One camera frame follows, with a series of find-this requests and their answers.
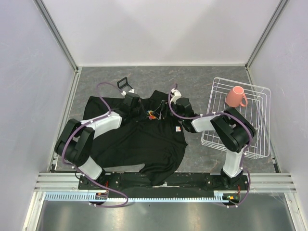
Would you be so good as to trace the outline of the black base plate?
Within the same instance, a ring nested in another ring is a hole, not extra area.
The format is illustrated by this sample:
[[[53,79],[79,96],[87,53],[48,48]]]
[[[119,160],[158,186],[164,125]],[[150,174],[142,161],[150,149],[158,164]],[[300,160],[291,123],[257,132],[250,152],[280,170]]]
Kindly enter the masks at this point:
[[[204,196],[214,195],[214,191],[246,191],[246,175],[229,181],[218,174],[210,173],[173,173],[162,183],[153,186],[146,175],[137,172],[107,172],[99,183],[120,191],[128,197],[141,196]]]

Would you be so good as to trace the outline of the black phone stand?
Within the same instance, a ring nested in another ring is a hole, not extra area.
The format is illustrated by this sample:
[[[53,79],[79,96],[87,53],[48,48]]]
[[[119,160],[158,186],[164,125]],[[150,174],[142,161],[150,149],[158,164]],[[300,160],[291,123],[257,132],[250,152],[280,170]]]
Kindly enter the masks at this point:
[[[121,92],[124,90],[124,88],[129,88],[129,90],[133,89],[133,87],[128,83],[128,78],[124,77],[121,80],[117,82],[117,87],[121,90]]]

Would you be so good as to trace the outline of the pink mug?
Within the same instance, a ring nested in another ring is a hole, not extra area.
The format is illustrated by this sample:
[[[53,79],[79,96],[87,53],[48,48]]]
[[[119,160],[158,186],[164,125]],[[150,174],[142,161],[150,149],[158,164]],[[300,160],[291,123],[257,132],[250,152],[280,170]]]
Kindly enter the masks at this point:
[[[233,87],[226,97],[226,104],[230,107],[246,107],[248,100],[245,95],[244,89],[241,86]]]

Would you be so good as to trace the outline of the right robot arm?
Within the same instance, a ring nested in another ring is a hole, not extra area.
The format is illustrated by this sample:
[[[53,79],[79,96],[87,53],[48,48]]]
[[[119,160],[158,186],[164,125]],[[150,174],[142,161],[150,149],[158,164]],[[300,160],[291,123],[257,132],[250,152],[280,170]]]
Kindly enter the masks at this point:
[[[162,100],[153,112],[160,119],[174,117],[190,133],[213,131],[226,148],[225,163],[220,172],[220,183],[232,189],[243,175],[244,152],[248,149],[256,130],[233,107],[218,113],[196,114],[189,99],[172,97]]]

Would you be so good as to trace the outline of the black polo shirt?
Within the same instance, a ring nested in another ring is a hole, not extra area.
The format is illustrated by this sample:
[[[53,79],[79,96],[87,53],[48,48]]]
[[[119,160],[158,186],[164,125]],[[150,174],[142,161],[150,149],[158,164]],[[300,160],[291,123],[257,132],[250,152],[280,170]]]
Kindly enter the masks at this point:
[[[160,102],[167,98],[166,93],[155,90],[148,98],[151,100],[150,110],[158,108]],[[140,172],[152,185],[162,183],[178,169],[187,147],[182,126],[174,117],[165,120],[146,117],[136,141],[129,145],[129,157],[125,160],[133,162],[129,166],[144,164]]]

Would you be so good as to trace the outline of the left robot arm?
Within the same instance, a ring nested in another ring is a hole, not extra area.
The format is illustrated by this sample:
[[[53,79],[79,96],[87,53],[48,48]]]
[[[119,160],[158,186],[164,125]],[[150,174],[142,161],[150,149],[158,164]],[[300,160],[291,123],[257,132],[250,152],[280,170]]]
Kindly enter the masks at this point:
[[[88,99],[83,120],[68,120],[55,145],[55,152],[67,164],[89,177],[95,189],[105,185],[105,168],[132,165],[129,145],[135,144],[148,116],[150,99],[128,92],[124,98]]]

